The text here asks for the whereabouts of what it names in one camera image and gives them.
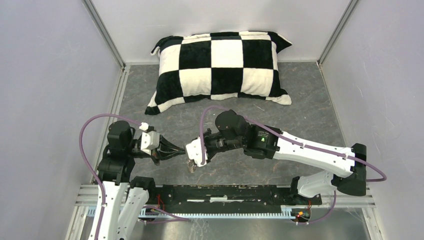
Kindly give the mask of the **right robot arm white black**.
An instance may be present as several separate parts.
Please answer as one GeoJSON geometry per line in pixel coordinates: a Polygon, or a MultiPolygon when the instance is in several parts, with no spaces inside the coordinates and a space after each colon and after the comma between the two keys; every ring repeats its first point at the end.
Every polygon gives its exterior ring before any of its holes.
{"type": "Polygon", "coordinates": [[[305,140],[279,128],[248,120],[233,110],[221,112],[215,119],[215,126],[217,133],[207,131],[199,138],[200,152],[194,155],[198,167],[204,166],[217,153],[242,149],[253,159],[287,160],[322,170],[293,178],[288,196],[295,204],[327,191],[357,197],[366,195],[367,147],[364,144],[337,147],[305,140]]]}

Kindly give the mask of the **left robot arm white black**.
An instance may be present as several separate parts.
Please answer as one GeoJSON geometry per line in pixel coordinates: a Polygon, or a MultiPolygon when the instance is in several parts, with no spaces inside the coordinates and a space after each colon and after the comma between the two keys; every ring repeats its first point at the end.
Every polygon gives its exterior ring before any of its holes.
{"type": "Polygon", "coordinates": [[[140,125],[142,134],[135,138],[136,129],[125,120],[108,127],[107,145],[94,172],[99,192],[89,235],[90,240],[127,240],[132,234],[140,214],[145,211],[145,223],[155,223],[159,215],[170,217],[171,222],[186,218],[165,211],[165,203],[157,193],[152,177],[131,178],[136,159],[151,159],[155,165],[161,161],[185,154],[152,126],[140,125]]]}

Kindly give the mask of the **metal key organizer red handle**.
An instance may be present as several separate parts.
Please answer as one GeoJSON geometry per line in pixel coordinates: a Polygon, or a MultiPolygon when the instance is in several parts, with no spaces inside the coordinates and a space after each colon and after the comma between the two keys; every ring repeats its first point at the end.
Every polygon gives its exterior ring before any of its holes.
{"type": "Polygon", "coordinates": [[[188,172],[191,173],[191,174],[193,174],[196,171],[197,165],[196,165],[194,160],[189,159],[187,161],[187,169],[188,169],[188,172]]]}

